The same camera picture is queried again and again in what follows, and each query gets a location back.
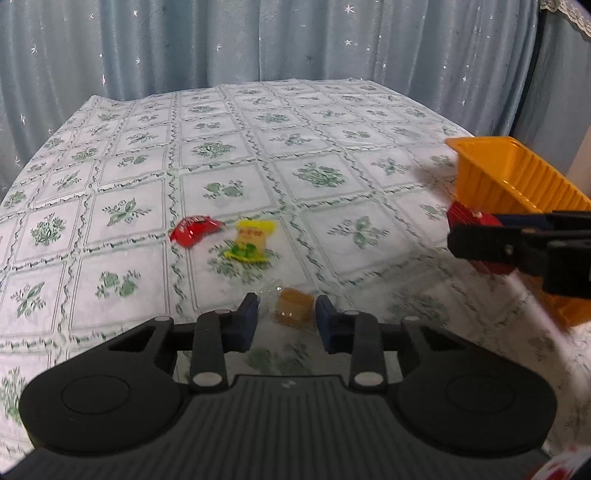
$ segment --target table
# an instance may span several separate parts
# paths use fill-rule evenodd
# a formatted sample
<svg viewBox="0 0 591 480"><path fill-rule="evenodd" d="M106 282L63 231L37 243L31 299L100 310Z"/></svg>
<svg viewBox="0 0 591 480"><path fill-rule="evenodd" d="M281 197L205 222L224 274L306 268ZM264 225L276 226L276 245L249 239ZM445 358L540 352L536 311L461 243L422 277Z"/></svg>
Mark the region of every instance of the table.
<svg viewBox="0 0 591 480"><path fill-rule="evenodd" d="M90 98L25 166L0 210L0 471L30 444L27 381L153 316L191 322L280 283L380 321L424 319L545 376L559 397L551 452L589 441L588 327L554 327L515 277L445 249L456 155L469 135L356 79L222 85L131 102ZM227 228L191 250L187 215ZM272 218L266 265L227 260L237 219ZM230 375L346 375L346 355L262 315ZM388 376L400 378L395 353ZM186 380L181 355L175 377Z"/></svg>

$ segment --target orange container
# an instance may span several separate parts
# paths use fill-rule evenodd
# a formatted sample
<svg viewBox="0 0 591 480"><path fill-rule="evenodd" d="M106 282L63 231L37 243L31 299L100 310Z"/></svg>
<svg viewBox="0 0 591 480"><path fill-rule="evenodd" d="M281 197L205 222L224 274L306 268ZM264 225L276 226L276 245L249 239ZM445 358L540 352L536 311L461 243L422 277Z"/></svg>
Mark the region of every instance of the orange container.
<svg viewBox="0 0 591 480"><path fill-rule="evenodd" d="M458 153L456 199L485 213L591 210L591 200L541 157L511 137L448 138ZM527 283L562 326L591 320L591 300L542 292L540 278Z"/></svg>

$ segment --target red candy wrapper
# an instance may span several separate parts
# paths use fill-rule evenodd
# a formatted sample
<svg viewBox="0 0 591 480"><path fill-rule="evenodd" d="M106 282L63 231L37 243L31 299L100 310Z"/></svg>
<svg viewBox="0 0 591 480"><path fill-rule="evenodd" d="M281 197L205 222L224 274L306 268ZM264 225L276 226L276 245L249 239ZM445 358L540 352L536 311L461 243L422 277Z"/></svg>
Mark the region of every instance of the red candy wrapper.
<svg viewBox="0 0 591 480"><path fill-rule="evenodd" d="M490 213L474 212L463 206L460 202L454 202L447 211L447 222L450 231L456 225L490 225L502 226L501 221ZM515 267L502 263L471 261L470 264L480 273L508 275Z"/></svg>
<svg viewBox="0 0 591 480"><path fill-rule="evenodd" d="M183 218L170 234L170 241L177 242L181 247L190 248L199 243L210 233L215 233L224 226L211 217L196 215Z"/></svg>
<svg viewBox="0 0 591 480"><path fill-rule="evenodd" d="M584 480L589 478L589 465L591 447L576 445L553 458L527 480Z"/></svg>

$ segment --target yellow candy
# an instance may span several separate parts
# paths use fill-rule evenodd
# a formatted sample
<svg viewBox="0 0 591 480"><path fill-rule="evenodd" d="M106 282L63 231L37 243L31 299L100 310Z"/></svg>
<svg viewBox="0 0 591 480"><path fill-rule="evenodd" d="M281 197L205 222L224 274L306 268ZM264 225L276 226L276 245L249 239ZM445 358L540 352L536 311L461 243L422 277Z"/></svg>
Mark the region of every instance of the yellow candy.
<svg viewBox="0 0 591 480"><path fill-rule="evenodd" d="M273 220L240 220L236 224L238 235L232 249L224 252L226 258L235 258L240 262L267 262L265 256L267 237L275 230Z"/></svg>

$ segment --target blue curtain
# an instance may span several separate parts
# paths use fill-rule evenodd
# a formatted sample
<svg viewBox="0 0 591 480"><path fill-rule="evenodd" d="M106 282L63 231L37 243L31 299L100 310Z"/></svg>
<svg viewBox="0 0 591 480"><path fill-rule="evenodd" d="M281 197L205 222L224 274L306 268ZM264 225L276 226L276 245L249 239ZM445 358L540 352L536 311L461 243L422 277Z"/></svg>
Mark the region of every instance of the blue curtain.
<svg viewBox="0 0 591 480"><path fill-rule="evenodd" d="M567 173L591 125L591 38L544 13L540 53L514 137Z"/></svg>
<svg viewBox="0 0 591 480"><path fill-rule="evenodd" d="M506 134L536 0L0 0L0 190L91 95L374 80Z"/></svg>

